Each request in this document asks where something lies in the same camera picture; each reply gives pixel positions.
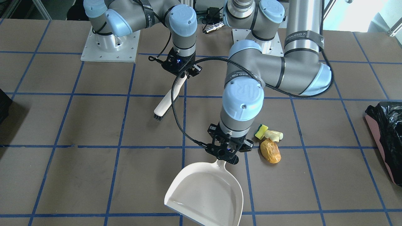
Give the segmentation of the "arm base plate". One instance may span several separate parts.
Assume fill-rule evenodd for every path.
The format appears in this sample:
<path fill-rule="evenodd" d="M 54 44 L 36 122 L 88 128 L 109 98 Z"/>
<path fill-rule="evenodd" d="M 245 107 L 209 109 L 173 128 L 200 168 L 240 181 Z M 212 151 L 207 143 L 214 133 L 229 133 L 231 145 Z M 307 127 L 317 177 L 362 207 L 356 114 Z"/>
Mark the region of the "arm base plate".
<path fill-rule="evenodd" d="M 89 31 L 81 60 L 83 62 L 127 62 L 135 63 L 140 31 L 116 37 L 102 36 Z"/>
<path fill-rule="evenodd" d="M 257 43 L 263 54 L 283 57 L 283 48 L 280 44 L 279 35 L 276 33 L 271 40 L 259 40 L 251 34 L 251 30 L 232 30 L 233 47 L 246 47 L 243 40 L 252 40 Z"/>

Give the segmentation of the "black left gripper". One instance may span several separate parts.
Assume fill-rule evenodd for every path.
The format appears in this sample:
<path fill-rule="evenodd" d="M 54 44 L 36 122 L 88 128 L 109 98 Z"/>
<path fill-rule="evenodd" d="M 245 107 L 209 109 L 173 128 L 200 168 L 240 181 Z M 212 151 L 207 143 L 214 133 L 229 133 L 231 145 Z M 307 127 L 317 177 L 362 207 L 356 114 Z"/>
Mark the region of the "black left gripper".
<path fill-rule="evenodd" d="M 243 137 L 233 137 L 230 133 L 225 134 L 220 125 L 210 124 L 207 133 L 212 138 L 212 143 L 204 145 L 207 153 L 215 156 L 217 160 L 223 160 L 232 165 L 239 162 L 237 152 L 249 152 L 253 148 L 253 141 Z"/>

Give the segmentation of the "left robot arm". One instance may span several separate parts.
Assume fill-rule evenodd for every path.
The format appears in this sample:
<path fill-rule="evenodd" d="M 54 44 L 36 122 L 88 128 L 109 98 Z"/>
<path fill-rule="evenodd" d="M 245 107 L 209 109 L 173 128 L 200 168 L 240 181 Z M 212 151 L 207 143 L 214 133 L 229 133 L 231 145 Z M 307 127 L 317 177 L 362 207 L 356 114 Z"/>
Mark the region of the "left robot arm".
<path fill-rule="evenodd" d="M 263 42 L 277 34 L 285 16 L 283 5 L 277 0 L 226 1 L 224 24 L 251 32 L 230 49 L 220 121 L 208 129 L 212 143 L 203 145 L 207 153 L 236 164 L 237 152 L 251 150 L 253 143 L 245 137 L 263 107 L 264 87 L 300 98 L 318 96 L 331 87 L 331 67 L 319 62 L 324 7 L 323 0 L 291 0 L 283 56 L 273 56 L 263 53 Z"/>

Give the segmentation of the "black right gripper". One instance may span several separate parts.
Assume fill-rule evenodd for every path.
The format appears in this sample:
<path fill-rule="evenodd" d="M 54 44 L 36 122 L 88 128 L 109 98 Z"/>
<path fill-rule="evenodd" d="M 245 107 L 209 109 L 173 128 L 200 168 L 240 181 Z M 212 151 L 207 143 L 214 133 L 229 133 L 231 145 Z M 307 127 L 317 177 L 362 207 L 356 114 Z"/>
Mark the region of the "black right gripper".
<path fill-rule="evenodd" d="M 174 48 L 172 48 L 165 61 L 162 62 L 162 68 L 175 76 L 179 75 L 179 72 L 190 66 L 185 72 L 190 76 L 196 76 L 202 71 L 202 67 L 195 64 L 195 56 L 193 53 L 190 56 L 180 56 Z"/>

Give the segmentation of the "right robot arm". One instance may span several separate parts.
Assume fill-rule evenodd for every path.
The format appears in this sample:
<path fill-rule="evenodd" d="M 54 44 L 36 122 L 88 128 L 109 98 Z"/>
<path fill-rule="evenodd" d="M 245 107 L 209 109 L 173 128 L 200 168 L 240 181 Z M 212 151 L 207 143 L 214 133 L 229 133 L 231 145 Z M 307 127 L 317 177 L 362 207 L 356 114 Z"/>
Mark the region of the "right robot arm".
<path fill-rule="evenodd" d="M 173 43 L 167 59 L 155 58 L 168 72 L 184 77 L 202 70 L 195 63 L 197 14 L 179 0 L 84 0 L 83 8 L 92 25 L 90 35 L 102 53 L 129 48 L 129 36 L 161 23 Z"/>

